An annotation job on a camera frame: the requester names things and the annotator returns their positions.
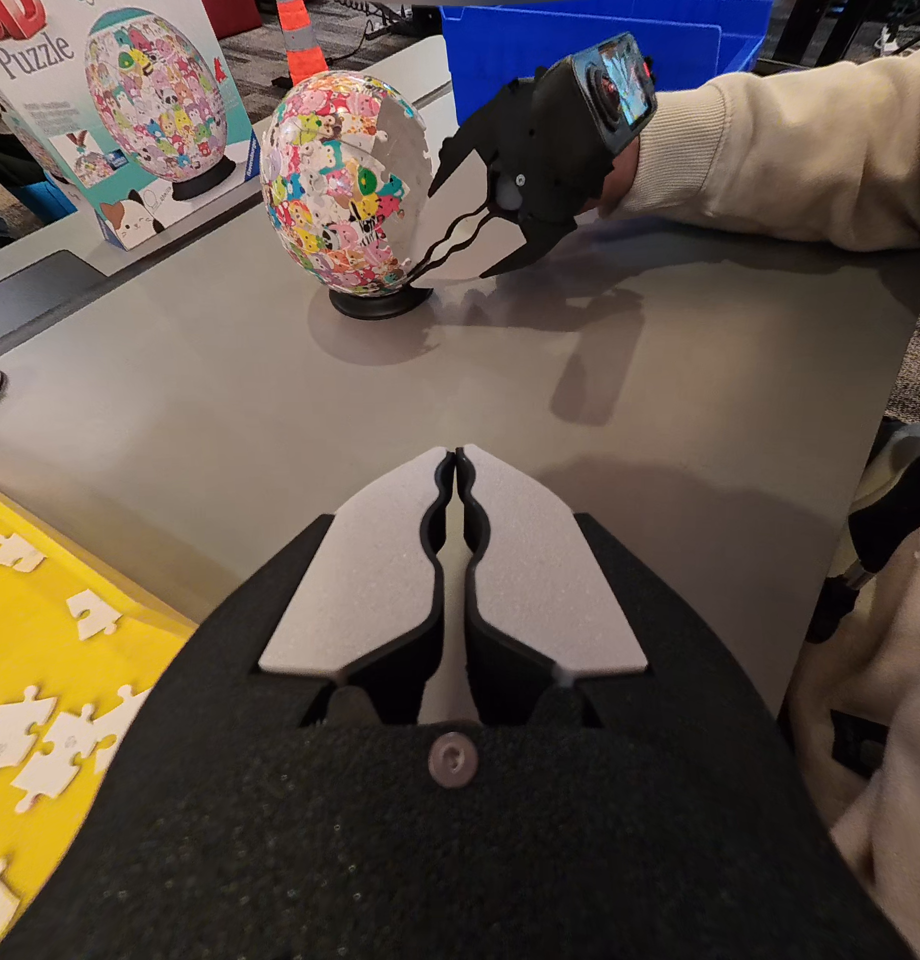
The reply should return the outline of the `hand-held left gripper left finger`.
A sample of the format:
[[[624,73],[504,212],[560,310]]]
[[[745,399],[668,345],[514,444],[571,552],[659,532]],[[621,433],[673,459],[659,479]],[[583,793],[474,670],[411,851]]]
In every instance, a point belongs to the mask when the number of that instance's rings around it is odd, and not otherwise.
[[[259,670],[356,687],[381,722],[416,724],[444,643],[454,453],[435,446],[335,511],[259,657]]]

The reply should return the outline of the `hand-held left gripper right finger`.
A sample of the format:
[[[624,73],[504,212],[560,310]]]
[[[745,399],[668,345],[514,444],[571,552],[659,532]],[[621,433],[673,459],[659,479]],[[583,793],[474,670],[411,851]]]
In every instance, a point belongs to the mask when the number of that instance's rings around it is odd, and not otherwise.
[[[648,658],[572,508],[474,444],[464,507],[466,676],[484,725],[526,725],[550,689],[639,676]]]

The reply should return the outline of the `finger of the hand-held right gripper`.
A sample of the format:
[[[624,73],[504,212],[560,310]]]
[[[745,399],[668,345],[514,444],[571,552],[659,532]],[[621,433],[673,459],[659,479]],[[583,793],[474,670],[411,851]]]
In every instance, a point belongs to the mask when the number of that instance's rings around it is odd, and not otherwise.
[[[494,219],[494,212],[490,210],[490,208],[485,208],[483,210],[472,212],[460,218],[456,223],[452,223],[447,228],[445,234],[442,236],[442,239],[436,241],[430,247],[429,252],[420,258],[416,269],[412,270],[409,275],[409,285],[412,285],[418,289],[432,289],[438,286],[450,286],[481,279],[486,271],[429,271],[430,259],[433,255],[434,249],[446,238],[449,238],[452,232],[459,227],[463,220],[473,220],[473,222],[477,223],[481,220]]]
[[[463,220],[434,248],[430,272],[489,272],[523,246],[523,232],[509,220]]]

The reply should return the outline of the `colourful puzzle ball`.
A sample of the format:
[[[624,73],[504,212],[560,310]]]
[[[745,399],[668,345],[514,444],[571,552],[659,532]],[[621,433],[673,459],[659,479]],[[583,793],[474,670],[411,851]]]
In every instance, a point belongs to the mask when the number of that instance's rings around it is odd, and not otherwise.
[[[342,294],[406,286],[432,179],[415,106],[361,73],[324,71],[296,84],[260,140],[262,196],[281,245]]]

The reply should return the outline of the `yellow plastic bin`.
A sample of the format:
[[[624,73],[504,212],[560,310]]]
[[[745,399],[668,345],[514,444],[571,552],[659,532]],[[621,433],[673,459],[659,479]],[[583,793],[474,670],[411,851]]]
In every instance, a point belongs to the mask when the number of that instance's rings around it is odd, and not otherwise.
[[[14,807],[23,794],[11,782],[34,752],[50,750],[43,736],[60,711],[79,714],[93,704],[96,719],[120,703],[120,687],[151,690],[196,629],[189,618],[0,492],[0,535],[11,534],[45,559],[31,573],[0,566],[0,705],[21,701],[28,687],[57,702],[47,721],[32,727],[36,742],[28,756],[0,769],[0,858],[8,860],[4,879],[20,899],[8,931],[56,871],[107,772],[94,773],[93,752],[77,756],[80,771],[70,786],[56,799],[40,798],[22,815]],[[83,590],[121,612],[113,634],[79,640],[66,600]]]

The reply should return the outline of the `person's right forearm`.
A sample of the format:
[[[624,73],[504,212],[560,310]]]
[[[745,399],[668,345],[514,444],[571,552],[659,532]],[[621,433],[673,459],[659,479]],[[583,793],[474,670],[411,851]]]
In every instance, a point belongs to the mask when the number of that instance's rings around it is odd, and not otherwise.
[[[920,50],[658,93],[604,213],[870,253],[920,246]]]

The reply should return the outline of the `black ball stand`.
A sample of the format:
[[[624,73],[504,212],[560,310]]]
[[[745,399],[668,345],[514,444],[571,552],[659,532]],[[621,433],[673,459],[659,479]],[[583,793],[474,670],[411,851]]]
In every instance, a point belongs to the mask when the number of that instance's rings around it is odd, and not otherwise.
[[[380,322],[406,315],[428,301],[432,293],[431,289],[418,289],[408,284],[377,295],[330,290],[328,297],[336,311],[347,318]]]

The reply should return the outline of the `printed puzzle box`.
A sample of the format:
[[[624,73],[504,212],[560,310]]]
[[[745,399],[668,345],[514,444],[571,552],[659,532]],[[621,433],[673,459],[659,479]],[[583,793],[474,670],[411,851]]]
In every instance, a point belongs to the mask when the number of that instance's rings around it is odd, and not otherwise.
[[[205,2],[0,1],[0,110],[124,251],[260,174]]]

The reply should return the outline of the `person's right hand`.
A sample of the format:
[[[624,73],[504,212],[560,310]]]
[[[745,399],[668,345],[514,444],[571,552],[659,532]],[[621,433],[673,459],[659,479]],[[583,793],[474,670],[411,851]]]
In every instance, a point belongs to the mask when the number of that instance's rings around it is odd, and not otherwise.
[[[597,202],[597,211],[606,219],[617,211],[634,186],[639,167],[641,138],[638,136],[613,160]]]

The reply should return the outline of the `blue divided plastic bin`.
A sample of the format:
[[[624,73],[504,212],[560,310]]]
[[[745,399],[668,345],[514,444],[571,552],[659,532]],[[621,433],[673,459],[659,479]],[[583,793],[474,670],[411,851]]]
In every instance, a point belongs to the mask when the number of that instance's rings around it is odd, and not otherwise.
[[[622,33],[652,61],[658,91],[693,90],[747,71],[766,39],[771,1],[589,1],[442,6],[457,118],[514,78]]]

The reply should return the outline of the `orange traffic cone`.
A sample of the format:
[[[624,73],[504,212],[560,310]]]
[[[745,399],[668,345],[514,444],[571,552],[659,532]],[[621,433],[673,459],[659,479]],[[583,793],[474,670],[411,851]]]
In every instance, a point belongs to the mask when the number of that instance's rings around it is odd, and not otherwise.
[[[329,70],[304,1],[276,1],[292,86]]]

